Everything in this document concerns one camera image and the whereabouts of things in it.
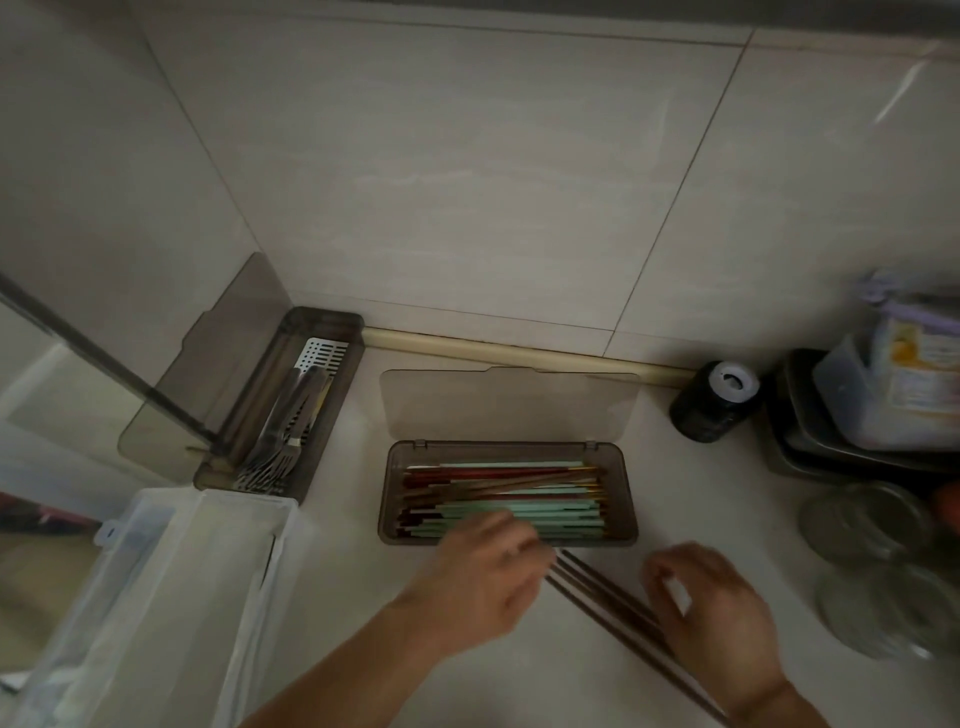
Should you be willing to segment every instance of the chopstick box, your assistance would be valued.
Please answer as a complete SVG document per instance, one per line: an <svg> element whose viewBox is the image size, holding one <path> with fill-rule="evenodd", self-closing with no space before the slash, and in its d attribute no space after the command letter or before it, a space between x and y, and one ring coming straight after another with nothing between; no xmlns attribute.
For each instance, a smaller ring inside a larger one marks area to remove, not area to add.
<svg viewBox="0 0 960 728"><path fill-rule="evenodd" d="M470 463L583 462L602 470L606 525L602 538L545 538L553 546L630 546L636 511L618 440L636 404L636 375L390 370L380 376L387 454L380 501L380 539L396 546L436 544L397 528L404 474L411 467Z"/></svg>

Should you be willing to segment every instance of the transparent gray lid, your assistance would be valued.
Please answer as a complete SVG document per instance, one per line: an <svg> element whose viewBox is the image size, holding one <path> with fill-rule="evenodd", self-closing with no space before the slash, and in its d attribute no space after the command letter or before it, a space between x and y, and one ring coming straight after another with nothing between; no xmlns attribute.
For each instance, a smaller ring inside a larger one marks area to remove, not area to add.
<svg viewBox="0 0 960 728"><path fill-rule="evenodd" d="M633 374L392 369L380 375L397 440L614 442L634 411Z"/></svg>

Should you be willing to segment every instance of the person's left hand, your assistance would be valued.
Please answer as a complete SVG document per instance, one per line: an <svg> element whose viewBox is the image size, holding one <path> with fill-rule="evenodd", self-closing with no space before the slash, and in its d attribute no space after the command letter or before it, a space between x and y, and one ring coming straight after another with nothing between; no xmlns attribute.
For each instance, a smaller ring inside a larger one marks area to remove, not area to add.
<svg viewBox="0 0 960 728"><path fill-rule="evenodd" d="M436 557L388 607L402 610L438 659L511 632L556 560L537 530L510 511L451 529Z"/></svg>

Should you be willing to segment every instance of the glass jar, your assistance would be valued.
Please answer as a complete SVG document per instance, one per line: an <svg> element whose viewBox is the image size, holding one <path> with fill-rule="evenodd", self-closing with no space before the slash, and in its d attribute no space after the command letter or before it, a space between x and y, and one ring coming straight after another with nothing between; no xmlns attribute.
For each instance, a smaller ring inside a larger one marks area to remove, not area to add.
<svg viewBox="0 0 960 728"><path fill-rule="evenodd" d="M800 532L828 561L856 566L921 551L933 538L933 518L919 498L879 481L853 483L808 501Z"/></svg>
<svg viewBox="0 0 960 728"><path fill-rule="evenodd" d="M960 589L938 571L871 564L829 574L820 619L840 642L875 659L960 654Z"/></svg>

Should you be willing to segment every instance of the black can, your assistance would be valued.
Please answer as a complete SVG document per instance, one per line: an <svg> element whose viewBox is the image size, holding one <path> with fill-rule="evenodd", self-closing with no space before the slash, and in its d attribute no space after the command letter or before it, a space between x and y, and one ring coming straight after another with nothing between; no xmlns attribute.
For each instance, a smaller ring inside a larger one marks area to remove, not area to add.
<svg viewBox="0 0 960 728"><path fill-rule="evenodd" d="M698 443L712 443L760 404L760 380L735 361L705 364L670 404L670 422Z"/></svg>

